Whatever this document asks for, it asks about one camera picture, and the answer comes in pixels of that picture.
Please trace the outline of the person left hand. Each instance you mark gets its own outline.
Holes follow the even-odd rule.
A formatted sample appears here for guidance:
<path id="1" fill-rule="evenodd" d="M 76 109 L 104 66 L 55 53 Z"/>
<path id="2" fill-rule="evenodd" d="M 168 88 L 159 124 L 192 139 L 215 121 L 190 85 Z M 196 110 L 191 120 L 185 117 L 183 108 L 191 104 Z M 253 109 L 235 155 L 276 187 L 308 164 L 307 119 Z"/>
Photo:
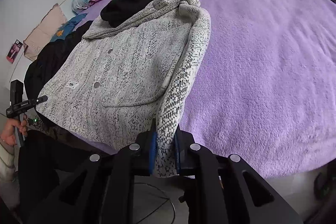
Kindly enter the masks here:
<path id="1" fill-rule="evenodd" d="M 13 147 L 17 144 L 15 137 L 15 130 L 18 129 L 23 136 L 27 136 L 27 120 L 24 116 L 20 122 L 16 119 L 7 119 L 5 126 L 1 133 L 1 139 L 9 146 Z"/>

